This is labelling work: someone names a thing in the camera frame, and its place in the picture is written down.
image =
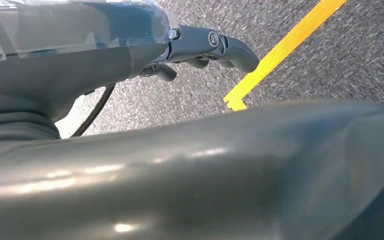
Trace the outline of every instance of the yellow tape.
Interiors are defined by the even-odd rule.
[[[255,71],[247,74],[224,98],[233,111],[246,109],[242,101],[259,82],[275,69],[323,22],[325,22],[347,0],[320,0],[320,2],[292,30],[267,53]]]

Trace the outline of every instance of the gray plastic tube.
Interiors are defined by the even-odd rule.
[[[328,240],[384,187],[384,108],[271,104],[0,142],[0,240]]]

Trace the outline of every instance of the gray carpet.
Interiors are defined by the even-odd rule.
[[[262,58],[318,0],[159,0],[181,24],[213,28]],[[229,112],[223,97],[245,76],[210,63],[173,65],[178,77],[119,83],[86,132],[96,135]],[[99,97],[82,97],[58,126],[68,135]],[[384,0],[348,0],[243,100],[248,107],[292,99],[348,98],[384,105]]]

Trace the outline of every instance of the power cord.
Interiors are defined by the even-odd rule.
[[[86,120],[81,123],[81,125],[77,128],[77,130],[73,133],[71,137],[79,137],[85,133],[85,131],[91,126],[91,124],[94,122],[94,120],[104,108],[115,87],[116,85],[106,87],[105,91],[103,92],[99,101],[96,103],[93,110],[90,112],[89,116],[87,116]]]

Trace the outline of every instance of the screw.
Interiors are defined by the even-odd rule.
[[[176,29],[170,29],[168,31],[168,37],[170,39],[175,39],[178,36],[178,31]]]
[[[208,41],[211,47],[217,47],[219,45],[219,35],[214,31],[209,32]]]

